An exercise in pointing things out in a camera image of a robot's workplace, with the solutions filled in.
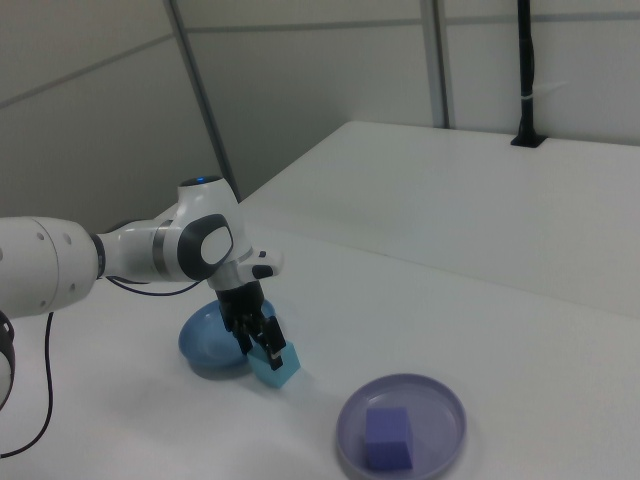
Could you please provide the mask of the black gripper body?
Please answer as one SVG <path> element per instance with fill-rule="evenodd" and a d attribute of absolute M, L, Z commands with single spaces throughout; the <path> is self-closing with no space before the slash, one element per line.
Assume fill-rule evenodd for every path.
<path fill-rule="evenodd" d="M 265 300 L 258 281 L 243 286 L 216 290 L 224 326 L 229 332 L 259 332 L 264 323 L 262 305 Z"/>

